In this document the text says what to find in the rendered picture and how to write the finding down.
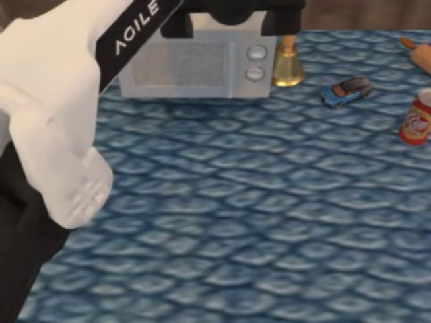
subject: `soda can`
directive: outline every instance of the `soda can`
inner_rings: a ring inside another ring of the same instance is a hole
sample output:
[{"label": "soda can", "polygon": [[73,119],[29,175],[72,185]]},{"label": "soda can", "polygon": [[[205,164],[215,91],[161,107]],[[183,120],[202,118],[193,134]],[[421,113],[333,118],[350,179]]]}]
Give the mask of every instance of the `soda can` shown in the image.
[{"label": "soda can", "polygon": [[425,143],[431,131],[431,88],[423,89],[414,98],[399,129],[399,137],[410,145]]}]

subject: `microwave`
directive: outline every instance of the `microwave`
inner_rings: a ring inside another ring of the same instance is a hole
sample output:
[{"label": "microwave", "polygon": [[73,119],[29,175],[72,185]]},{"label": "microwave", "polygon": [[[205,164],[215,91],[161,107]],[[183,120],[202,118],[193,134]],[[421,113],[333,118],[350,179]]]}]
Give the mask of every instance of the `microwave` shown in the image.
[{"label": "microwave", "polygon": [[262,98],[271,91],[276,36],[262,36],[265,11],[225,26],[191,15],[193,39],[157,31],[119,75],[125,98]]}]

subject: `rolling pin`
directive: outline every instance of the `rolling pin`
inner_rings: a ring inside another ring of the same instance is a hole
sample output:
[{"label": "rolling pin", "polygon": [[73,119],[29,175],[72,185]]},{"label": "rolling pin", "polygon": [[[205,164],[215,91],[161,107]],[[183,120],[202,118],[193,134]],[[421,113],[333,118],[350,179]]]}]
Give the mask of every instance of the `rolling pin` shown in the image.
[{"label": "rolling pin", "polygon": [[431,75],[431,46],[427,44],[416,46],[411,39],[405,37],[401,37],[399,41],[405,48],[411,50],[411,61]]}]

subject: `golden bell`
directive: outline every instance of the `golden bell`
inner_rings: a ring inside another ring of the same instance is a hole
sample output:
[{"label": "golden bell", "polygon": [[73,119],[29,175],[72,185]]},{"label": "golden bell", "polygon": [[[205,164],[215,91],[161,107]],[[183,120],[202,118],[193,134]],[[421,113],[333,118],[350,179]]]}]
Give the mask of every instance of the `golden bell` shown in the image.
[{"label": "golden bell", "polygon": [[272,79],[272,84],[275,86],[295,86],[305,77],[294,41],[295,36],[284,36],[282,42],[277,46]]}]

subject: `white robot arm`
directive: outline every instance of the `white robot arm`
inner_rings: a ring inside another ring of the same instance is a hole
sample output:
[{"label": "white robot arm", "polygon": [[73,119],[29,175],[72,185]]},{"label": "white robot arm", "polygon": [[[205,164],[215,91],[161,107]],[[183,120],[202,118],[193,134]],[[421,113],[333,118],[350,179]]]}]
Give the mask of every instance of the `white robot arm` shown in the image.
[{"label": "white robot arm", "polygon": [[0,34],[0,153],[13,141],[29,184],[65,229],[106,202],[94,149],[98,96],[182,0],[67,0]]}]

